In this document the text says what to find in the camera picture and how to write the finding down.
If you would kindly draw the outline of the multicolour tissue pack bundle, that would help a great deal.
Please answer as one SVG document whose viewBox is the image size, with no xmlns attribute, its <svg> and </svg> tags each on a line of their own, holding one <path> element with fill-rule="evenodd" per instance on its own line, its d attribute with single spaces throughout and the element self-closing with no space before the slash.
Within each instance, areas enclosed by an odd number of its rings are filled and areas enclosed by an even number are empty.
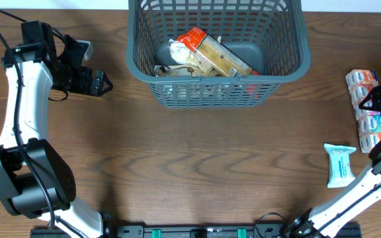
<svg viewBox="0 0 381 238">
<path fill-rule="evenodd" d="M 375 71 L 367 69 L 353 69 L 345 76 L 355 119 L 358 124 L 360 150 L 370 153 L 381 141 L 381 106 L 378 110 L 360 109 L 361 102 L 378 87 L 378 78 Z"/>
</svg>

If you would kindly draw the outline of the brown white snack pouch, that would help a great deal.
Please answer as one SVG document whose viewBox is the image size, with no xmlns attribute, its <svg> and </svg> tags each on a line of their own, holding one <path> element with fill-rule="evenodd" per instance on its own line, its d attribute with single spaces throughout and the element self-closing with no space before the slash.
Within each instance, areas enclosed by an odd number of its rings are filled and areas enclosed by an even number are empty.
<svg viewBox="0 0 381 238">
<path fill-rule="evenodd" d="M 222 74 L 213 66 L 188 49 L 183 43 L 170 39 L 168 41 L 171 58 L 177 63 L 177 69 L 185 69 L 191 76 L 221 77 Z"/>
<path fill-rule="evenodd" d="M 154 72 L 156 77 L 176 77 L 176 76 L 207 76 L 213 70 L 212 66 L 186 65 L 155 65 Z"/>
</svg>

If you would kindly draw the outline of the white wet wipes pack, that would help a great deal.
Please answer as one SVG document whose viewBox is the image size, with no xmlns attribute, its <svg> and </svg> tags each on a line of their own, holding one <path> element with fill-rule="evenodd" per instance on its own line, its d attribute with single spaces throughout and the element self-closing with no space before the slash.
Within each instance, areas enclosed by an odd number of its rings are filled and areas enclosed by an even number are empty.
<svg viewBox="0 0 381 238">
<path fill-rule="evenodd" d="M 355 147 L 344 145 L 324 144 L 324 149 L 329 155 L 329 180 L 328 188 L 346 187 L 355 180 L 351 170 L 350 154 L 355 152 Z"/>
</svg>

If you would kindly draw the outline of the orange yellow snack package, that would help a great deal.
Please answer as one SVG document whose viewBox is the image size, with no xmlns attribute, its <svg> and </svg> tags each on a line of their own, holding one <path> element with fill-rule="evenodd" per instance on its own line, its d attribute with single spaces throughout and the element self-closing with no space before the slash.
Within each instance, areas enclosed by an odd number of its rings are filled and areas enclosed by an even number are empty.
<svg viewBox="0 0 381 238">
<path fill-rule="evenodd" d="M 259 72 L 243 61 L 235 53 L 221 43 L 221 38 L 213 38 L 201 28 L 194 27 L 188 32 L 178 36 L 176 41 L 183 43 L 188 49 L 208 61 L 214 69 L 218 70 L 222 77 L 239 77 L 258 75 Z M 244 85 L 243 83 L 208 83 L 199 82 L 190 85 L 176 86 L 177 98 L 184 100 L 189 98 L 191 104 L 200 101 L 206 106 L 238 104 L 241 100 L 246 103 L 255 93 L 256 85 Z"/>
</svg>

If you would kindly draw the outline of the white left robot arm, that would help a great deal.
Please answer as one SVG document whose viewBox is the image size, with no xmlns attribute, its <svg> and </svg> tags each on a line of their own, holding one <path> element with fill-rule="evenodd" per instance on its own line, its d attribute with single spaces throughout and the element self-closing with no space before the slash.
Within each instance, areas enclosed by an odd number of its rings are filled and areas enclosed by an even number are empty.
<svg viewBox="0 0 381 238">
<path fill-rule="evenodd" d="M 22 44 L 9 48 L 2 64 L 9 96 L 0 135 L 0 201 L 13 216 L 46 221 L 71 237 L 115 237 L 106 214 L 90 208 L 76 194 L 74 175 L 48 142 L 51 90 L 100 97 L 112 90 L 103 71 L 82 66 L 90 42 L 60 34 L 49 24 L 24 21 Z"/>
</svg>

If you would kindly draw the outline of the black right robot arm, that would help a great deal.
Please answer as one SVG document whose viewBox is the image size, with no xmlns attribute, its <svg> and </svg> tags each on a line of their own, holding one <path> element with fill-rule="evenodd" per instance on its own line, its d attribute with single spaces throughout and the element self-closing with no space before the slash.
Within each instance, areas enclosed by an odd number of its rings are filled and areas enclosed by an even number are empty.
<svg viewBox="0 0 381 238">
<path fill-rule="evenodd" d="M 358 124 L 360 150 L 370 162 L 355 177 L 349 164 L 353 147 L 325 144 L 330 188 L 342 188 L 330 201 L 287 225 L 281 237 L 335 237 L 354 217 L 381 200 L 381 85 L 375 71 L 354 69 L 346 82 Z"/>
</svg>

